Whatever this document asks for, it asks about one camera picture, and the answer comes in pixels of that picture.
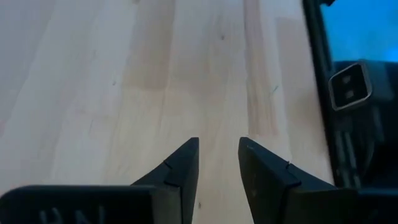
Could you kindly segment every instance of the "scratch on wood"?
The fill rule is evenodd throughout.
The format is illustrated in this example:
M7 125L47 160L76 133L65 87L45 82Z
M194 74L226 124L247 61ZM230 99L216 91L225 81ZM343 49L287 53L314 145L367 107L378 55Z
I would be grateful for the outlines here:
M278 89L279 85L275 86L274 90L271 92L271 96L275 93L275 91Z
M88 133L91 133L91 129L93 128L94 119L91 120L90 128L88 129Z

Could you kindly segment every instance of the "butcher block countertop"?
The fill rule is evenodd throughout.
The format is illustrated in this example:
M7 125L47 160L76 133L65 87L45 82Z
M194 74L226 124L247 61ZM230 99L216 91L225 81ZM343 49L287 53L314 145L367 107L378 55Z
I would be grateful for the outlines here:
M4 0L0 18L0 194L128 185L193 136L194 223L252 223L241 136L333 183L299 0Z

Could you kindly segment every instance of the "light wooden table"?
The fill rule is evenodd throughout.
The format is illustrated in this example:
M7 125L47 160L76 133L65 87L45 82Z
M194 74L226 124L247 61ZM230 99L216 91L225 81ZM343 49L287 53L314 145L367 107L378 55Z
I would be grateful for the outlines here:
M251 223L249 136L332 182L298 0L5 0L0 193L130 184L200 137L195 223Z

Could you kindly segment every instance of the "electrical outlet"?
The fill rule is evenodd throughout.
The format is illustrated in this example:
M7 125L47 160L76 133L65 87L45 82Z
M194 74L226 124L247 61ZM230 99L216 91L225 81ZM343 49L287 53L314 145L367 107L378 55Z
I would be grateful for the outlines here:
M366 101L372 94L372 86L366 68L355 63L329 79L331 104L334 110L342 110Z

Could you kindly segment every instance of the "black device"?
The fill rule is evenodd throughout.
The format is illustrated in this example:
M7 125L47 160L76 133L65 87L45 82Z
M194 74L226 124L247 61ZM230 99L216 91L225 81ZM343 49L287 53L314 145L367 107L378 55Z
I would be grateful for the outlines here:
M398 188L398 63L332 59L322 11L339 1L303 0L333 179Z

